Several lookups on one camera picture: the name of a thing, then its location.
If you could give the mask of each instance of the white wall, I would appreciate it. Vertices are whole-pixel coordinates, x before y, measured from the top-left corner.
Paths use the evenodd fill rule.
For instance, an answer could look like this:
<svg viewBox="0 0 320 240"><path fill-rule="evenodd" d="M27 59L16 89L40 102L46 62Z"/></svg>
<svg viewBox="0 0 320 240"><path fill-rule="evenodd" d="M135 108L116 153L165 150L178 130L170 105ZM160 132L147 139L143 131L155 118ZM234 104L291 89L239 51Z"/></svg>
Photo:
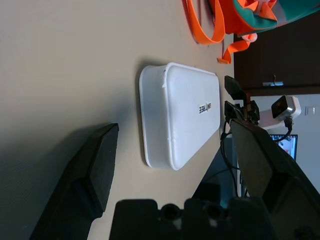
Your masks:
<svg viewBox="0 0 320 240"><path fill-rule="evenodd" d="M296 162L309 178L313 186L320 192L320 94L296 95L301 106L301 115L293 121L291 134L298 134ZM280 96L257 96L255 100L259 110L264 111L271 108L271 105ZM315 106L315 115L305 115L306 107ZM285 134L286 127L278 127L269 130L271 134Z"/></svg>

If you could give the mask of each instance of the beige table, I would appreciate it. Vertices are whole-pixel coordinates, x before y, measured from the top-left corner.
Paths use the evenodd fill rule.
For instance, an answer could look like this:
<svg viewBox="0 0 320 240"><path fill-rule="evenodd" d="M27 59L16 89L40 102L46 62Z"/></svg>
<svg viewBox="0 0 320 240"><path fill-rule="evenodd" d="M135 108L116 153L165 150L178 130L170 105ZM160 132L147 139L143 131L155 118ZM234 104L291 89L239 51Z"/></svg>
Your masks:
<svg viewBox="0 0 320 240"><path fill-rule="evenodd" d="M204 5L201 21L211 34ZM223 105L234 68L217 63L222 51L222 43L195 43L181 0L1 1L0 205L8 225L0 235L28 239L68 160L107 123L120 129L114 179L88 239L108 239L119 200L182 207L219 149L219 131L179 171L146 166L137 72L168 62L214 72Z"/></svg>

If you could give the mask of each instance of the white camera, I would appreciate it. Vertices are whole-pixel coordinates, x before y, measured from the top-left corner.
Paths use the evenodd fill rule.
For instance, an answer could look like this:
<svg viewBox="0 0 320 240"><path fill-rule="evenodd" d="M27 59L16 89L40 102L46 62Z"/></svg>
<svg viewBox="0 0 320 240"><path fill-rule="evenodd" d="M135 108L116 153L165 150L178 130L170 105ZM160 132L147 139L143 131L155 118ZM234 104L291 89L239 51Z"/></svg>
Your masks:
<svg viewBox="0 0 320 240"><path fill-rule="evenodd" d="M283 95L271 109L260 112L259 126L263 129L273 129L285 125L284 120L288 117L295 119L301 114L299 100L295 96Z"/></svg>

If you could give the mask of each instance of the orange bag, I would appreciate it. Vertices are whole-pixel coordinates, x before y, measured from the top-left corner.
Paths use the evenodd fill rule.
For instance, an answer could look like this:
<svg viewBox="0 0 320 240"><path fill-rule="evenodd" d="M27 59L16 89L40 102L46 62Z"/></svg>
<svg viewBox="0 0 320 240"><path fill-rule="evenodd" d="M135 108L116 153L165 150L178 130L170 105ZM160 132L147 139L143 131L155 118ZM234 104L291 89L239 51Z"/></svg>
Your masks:
<svg viewBox="0 0 320 240"><path fill-rule="evenodd" d="M187 17L195 40L204 45L221 42L225 34L237 34L243 40L230 44L221 64L231 63L231 54L246 50L257 33L298 20L320 9L319 0L209 0L215 15L215 29L209 38L199 24L192 0L185 0Z"/></svg>

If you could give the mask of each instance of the orange strap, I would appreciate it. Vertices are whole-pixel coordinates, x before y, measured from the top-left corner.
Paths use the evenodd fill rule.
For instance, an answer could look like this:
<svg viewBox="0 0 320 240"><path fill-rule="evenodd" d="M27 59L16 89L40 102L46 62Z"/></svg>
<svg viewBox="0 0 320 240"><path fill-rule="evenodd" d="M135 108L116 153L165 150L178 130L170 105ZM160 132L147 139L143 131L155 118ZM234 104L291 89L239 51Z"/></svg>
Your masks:
<svg viewBox="0 0 320 240"><path fill-rule="evenodd" d="M211 6L213 6L214 4L214 11L215 11L215 29L211 39L207 37L202 27L200 26L194 6L192 4L192 0L187 0L188 13L189 13L193 36L198 43L204 44L204 45L220 43L224 39L226 34L224 14L222 12L219 0L209 0L209 1Z"/></svg>
<svg viewBox="0 0 320 240"><path fill-rule="evenodd" d="M204 44L204 45L220 43L224 39L226 34L224 14L222 12L222 8L220 6L219 0L209 0L209 1L211 6L213 6L214 4L214 12L215 12L215 29L214 29L212 38L207 37L207 35L203 31L198 21L192 0L187 0L188 16L190 19L190 25L191 25L191 30L193 32L193 36L198 43ZM245 40L237 41L230 44L227 50L225 51L225 53L223 54L223 57L217 58L218 62L220 64L230 64L231 54L246 50L249 47L249 45L250 45L250 42Z"/></svg>
<svg viewBox="0 0 320 240"><path fill-rule="evenodd" d="M228 46L223 57L218 57L218 63L220 64L230 64L231 63L231 54L246 50L250 45L249 41L241 40L236 41Z"/></svg>

